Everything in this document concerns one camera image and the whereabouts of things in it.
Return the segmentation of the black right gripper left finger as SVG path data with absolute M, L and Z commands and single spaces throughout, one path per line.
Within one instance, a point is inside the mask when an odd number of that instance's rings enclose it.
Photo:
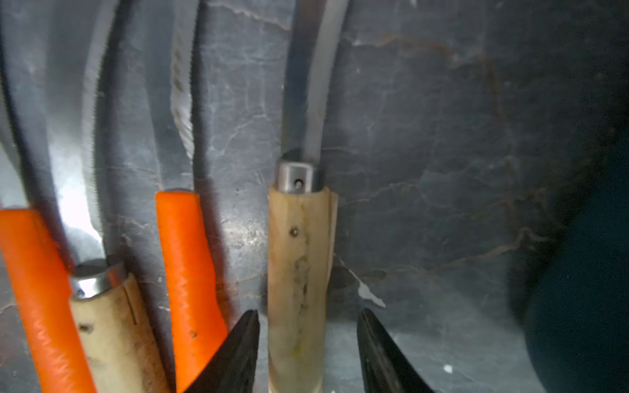
M 185 392 L 252 393 L 259 339 L 259 314 L 249 309 Z

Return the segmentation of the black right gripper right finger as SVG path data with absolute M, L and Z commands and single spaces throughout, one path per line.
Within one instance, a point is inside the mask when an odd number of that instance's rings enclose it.
M 367 393 L 434 393 L 369 308 L 360 311 L 357 341 Z

